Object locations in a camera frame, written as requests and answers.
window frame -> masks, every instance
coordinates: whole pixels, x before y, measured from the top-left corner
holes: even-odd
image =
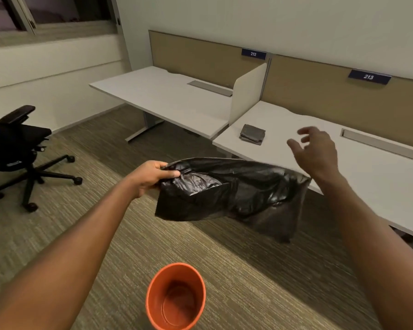
[[[6,0],[6,2],[22,30],[0,31],[0,47],[117,33],[111,0],[107,0],[110,20],[49,24],[37,24],[25,0]]]

black garbage bag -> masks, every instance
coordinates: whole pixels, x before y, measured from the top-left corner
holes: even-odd
[[[297,230],[311,179],[298,172],[240,159],[195,157],[170,163],[181,177],[160,182],[155,216],[196,221],[228,216],[288,242]]]

hand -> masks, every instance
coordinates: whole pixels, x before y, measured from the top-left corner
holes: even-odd
[[[135,198],[142,197],[144,193],[155,186],[161,179],[175,178],[181,175],[177,170],[161,170],[167,163],[160,161],[147,161],[138,166],[126,178],[131,180],[137,188]]]
[[[310,177],[318,183],[341,176],[335,144],[329,134],[315,126],[300,128],[297,133],[306,135],[301,142],[309,144],[301,148],[296,140],[289,139],[287,145],[291,148],[298,165]]]

desk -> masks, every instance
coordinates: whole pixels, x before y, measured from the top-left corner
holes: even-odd
[[[239,139],[244,124],[266,130],[261,146]],[[329,133],[338,151],[340,171],[355,192],[391,226],[413,235],[413,160],[342,138],[341,129],[349,129],[348,127],[297,115],[277,105],[259,102],[218,136],[213,144],[246,160],[257,160],[303,172],[286,141],[289,138],[299,140],[301,136],[297,135],[297,130],[304,126],[317,126]],[[314,181],[310,184],[310,189],[321,193]]]
[[[196,79],[151,66],[90,86],[146,113],[213,139],[228,125],[232,98],[188,85],[193,80]],[[144,119],[146,127],[129,139],[154,125],[147,123],[147,115]]]

patterned carpet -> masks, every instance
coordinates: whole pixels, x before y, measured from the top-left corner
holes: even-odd
[[[172,162],[220,156],[206,139],[164,123],[128,145],[141,113],[122,107],[57,133],[41,164],[63,154],[76,163],[51,171],[84,182],[46,179],[36,185],[29,214],[19,206],[23,184],[0,200],[0,287],[63,232],[114,183],[148,159]],[[0,183],[17,173],[0,173]],[[154,217],[156,194],[129,207],[73,329],[151,329],[144,299],[153,275],[186,262],[206,284],[196,329],[379,329],[359,288],[324,198],[308,192],[299,233],[289,245],[262,237],[230,219],[195,223]]]

